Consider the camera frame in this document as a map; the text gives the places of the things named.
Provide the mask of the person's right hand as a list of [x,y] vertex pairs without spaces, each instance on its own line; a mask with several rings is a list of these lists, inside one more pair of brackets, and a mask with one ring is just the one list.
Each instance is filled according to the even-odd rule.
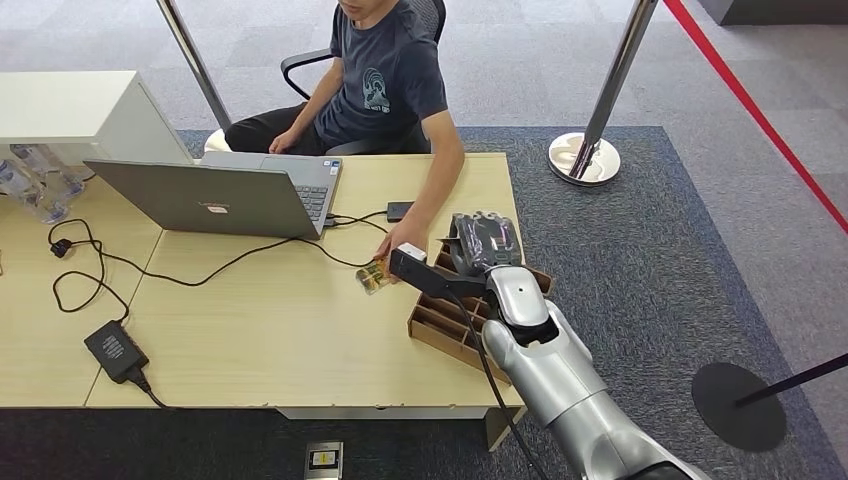
[[299,143],[301,133],[294,128],[290,128],[285,132],[277,135],[271,142],[269,154],[283,154],[286,151],[296,147]]

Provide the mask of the person's left hand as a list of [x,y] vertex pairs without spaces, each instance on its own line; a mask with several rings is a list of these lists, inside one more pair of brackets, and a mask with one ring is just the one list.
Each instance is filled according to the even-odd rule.
[[428,228],[412,220],[403,220],[397,223],[385,235],[374,253],[373,259],[385,258],[405,243],[409,243],[426,253],[428,249]]

